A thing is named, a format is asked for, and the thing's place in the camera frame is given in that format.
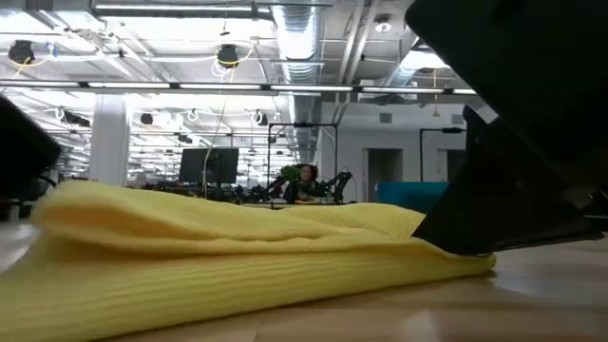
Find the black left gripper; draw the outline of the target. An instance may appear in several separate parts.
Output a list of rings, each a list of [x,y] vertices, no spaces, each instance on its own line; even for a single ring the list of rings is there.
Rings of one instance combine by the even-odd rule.
[[[20,199],[57,162],[62,148],[16,104],[0,95],[0,199]]]

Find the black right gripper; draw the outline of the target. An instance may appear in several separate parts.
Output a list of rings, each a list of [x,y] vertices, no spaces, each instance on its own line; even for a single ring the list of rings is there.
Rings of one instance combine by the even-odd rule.
[[[406,22],[561,180],[608,185],[608,0],[414,0]]]

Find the yellow microfiber towel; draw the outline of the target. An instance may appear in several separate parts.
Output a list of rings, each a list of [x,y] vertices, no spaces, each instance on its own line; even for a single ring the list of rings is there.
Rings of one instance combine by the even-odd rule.
[[[0,274],[0,342],[87,342],[381,288],[474,276],[379,203],[252,208],[92,181],[35,204],[39,237]]]

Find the white pillar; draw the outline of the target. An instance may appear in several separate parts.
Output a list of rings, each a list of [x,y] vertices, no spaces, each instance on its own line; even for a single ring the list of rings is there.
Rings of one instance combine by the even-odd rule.
[[[123,95],[99,94],[95,97],[89,157],[90,180],[126,185],[130,124],[131,113]]]

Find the teal plastic bin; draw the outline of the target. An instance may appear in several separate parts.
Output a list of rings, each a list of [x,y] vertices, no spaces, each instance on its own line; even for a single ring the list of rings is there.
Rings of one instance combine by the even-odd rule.
[[[428,213],[446,191],[446,182],[381,182],[376,185],[376,200]]]

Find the black background monitor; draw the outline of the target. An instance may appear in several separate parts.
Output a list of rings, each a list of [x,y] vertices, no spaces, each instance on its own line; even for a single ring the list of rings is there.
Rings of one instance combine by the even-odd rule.
[[[237,148],[189,148],[181,153],[179,181],[235,183],[238,173]]]

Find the person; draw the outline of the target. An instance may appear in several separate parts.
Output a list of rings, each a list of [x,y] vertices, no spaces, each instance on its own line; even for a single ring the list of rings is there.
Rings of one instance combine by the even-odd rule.
[[[298,176],[287,185],[283,198],[289,203],[315,202],[326,196],[326,191],[316,180],[317,168],[311,164],[299,164]]]

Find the overhead light bar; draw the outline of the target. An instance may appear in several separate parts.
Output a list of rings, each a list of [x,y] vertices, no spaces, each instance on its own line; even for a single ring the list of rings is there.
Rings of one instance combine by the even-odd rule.
[[[72,82],[0,80],[0,87],[27,87],[40,89],[120,90],[126,92],[203,91],[203,92],[293,92],[293,93],[369,93],[369,94],[432,94],[432,95],[476,95],[469,88],[432,87],[385,87],[361,85],[272,85],[240,83],[129,83],[129,82]]]

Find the silver air duct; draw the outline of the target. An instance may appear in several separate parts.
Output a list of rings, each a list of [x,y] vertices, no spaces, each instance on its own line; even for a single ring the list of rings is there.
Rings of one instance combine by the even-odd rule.
[[[276,43],[287,85],[301,86],[319,83],[320,10],[307,6],[272,6],[276,24]],[[321,100],[313,95],[291,95],[289,110],[292,121],[320,122]]]
[[[413,30],[405,26],[405,31],[399,40],[401,57],[393,71],[383,81],[383,86],[405,87],[421,69],[448,68],[448,65],[432,49],[415,49],[415,44],[420,42],[420,38]]]

